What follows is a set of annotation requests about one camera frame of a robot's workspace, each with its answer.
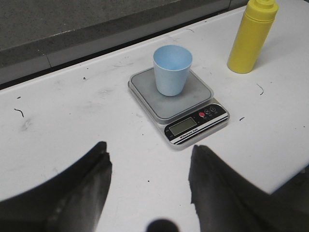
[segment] red button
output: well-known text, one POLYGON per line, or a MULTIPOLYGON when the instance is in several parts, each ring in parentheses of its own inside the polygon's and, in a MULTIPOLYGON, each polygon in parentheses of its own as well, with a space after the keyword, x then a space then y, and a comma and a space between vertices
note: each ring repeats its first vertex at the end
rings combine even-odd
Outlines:
POLYGON ((204 112, 199 112, 199 113, 198 113, 198 116, 200 116, 200 117, 205 117, 205 113, 204 113, 204 112))

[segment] plastic cup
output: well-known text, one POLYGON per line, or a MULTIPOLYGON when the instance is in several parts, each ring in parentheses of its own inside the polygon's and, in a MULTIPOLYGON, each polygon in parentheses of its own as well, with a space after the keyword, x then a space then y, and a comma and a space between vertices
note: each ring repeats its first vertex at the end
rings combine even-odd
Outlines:
POLYGON ((180 94, 190 72, 192 54, 181 46, 166 45, 153 57, 157 90, 165 96, 180 94))

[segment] table surface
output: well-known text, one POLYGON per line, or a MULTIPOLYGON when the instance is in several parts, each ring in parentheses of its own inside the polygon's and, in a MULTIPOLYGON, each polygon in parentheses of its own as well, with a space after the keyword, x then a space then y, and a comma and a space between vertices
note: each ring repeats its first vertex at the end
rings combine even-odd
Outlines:
POLYGON ((127 87, 166 44, 192 52, 192 70, 231 114, 225 128, 198 144, 260 189, 275 191, 309 162, 309 4, 277 2, 248 74, 226 66, 239 8, 1 90, 0 200, 48 180, 106 141, 113 173, 98 232, 142 232, 156 218, 199 231, 188 182, 192 146, 172 150, 127 87))

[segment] digital scale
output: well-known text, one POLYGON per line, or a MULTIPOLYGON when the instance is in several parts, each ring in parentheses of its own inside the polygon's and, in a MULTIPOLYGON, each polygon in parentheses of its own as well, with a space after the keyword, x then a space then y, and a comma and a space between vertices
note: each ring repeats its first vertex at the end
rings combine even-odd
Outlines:
POLYGON ((182 92, 172 97, 158 92, 154 74, 153 68, 134 74, 128 86, 173 148, 195 144, 227 124, 228 111, 195 73, 190 71, 182 92))

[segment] yellow bottle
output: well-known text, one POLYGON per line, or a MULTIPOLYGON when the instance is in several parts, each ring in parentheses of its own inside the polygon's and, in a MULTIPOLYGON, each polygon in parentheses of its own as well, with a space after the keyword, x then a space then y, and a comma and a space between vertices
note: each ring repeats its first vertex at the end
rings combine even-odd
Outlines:
POLYGON ((249 0, 227 66, 236 73, 249 73, 260 53, 278 11, 275 0, 249 0))

